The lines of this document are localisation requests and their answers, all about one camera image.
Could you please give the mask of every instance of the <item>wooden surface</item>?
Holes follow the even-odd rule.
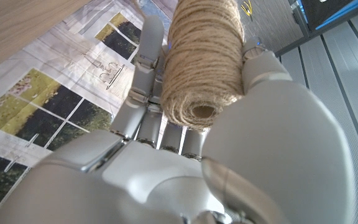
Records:
[[[0,63],[90,0],[0,0]]]
[[[248,0],[237,0],[239,6]],[[274,52],[303,37],[295,23],[288,0],[251,0],[252,19],[242,9],[241,22],[246,38],[260,37]]]

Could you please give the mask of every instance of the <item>jute twine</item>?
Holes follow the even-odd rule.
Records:
[[[162,106],[173,123],[210,127],[244,93],[235,0],[179,0],[168,34]]]

